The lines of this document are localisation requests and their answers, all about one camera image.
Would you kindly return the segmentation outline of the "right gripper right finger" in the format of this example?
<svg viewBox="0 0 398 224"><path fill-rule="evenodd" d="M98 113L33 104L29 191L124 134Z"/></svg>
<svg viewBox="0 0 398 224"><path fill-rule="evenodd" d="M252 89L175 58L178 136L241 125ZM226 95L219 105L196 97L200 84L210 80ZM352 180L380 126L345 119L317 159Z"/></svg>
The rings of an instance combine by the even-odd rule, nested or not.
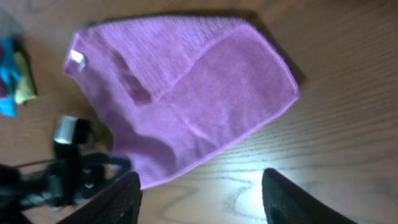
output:
<svg viewBox="0 0 398 224"><path fill-rule="evenodd" d="M356 224L271 168L262 176L262 202L268 224Z"/></svg>

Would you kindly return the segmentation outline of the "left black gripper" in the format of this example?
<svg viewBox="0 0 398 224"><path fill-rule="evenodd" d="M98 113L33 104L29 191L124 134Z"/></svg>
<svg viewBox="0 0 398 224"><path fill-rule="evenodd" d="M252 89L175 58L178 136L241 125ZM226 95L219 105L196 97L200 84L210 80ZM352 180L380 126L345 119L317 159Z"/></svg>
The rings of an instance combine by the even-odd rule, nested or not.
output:
<svg viewBox="0 0 398 224"><path fill-rule="evenodd" d="M129 160L102 153L57 159L41 174L22 182L24 188L18 194L18 204L21 208L76 205L106 190L130 168Z"/></svg>

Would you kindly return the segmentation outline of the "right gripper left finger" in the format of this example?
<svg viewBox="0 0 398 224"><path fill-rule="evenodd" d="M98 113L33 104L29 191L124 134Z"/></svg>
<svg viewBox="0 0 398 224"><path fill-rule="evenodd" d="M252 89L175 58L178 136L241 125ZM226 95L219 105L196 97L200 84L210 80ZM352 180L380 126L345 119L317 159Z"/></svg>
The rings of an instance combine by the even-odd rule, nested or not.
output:
<svg viewBox="0 0 398 224"><path fill-rule="evenodd" d="M137 224L141 201L139 175L128 172L102 194L57 224Z"/></svg>

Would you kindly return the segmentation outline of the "purple microfiber cloth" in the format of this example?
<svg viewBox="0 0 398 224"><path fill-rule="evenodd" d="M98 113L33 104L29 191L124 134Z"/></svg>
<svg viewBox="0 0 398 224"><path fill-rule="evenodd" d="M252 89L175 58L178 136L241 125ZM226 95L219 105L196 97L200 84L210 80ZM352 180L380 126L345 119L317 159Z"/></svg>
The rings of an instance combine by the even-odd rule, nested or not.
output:
<svg viewBox="0 0 398 224"><path fill-rule="evenodd" d="M154 16L80 29L63 71L143 189L184 175L299 98L284 59L236 17Z"/></svg>

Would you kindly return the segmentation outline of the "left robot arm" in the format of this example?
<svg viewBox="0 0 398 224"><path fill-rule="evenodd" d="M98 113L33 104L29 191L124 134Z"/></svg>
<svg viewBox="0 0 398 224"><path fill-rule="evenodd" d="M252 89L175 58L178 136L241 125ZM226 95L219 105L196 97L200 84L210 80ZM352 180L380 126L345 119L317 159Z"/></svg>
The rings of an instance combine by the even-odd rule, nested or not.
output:
<svg viewBox="0 0 398 224"><path fill-rule="evenodd" d="M80 203L61 223L137 223L141 198L130 162L106 154L58 154L45 170L26 176L16 167L1 166L1 223L30 223L23 212L31 208Z"/></svg>

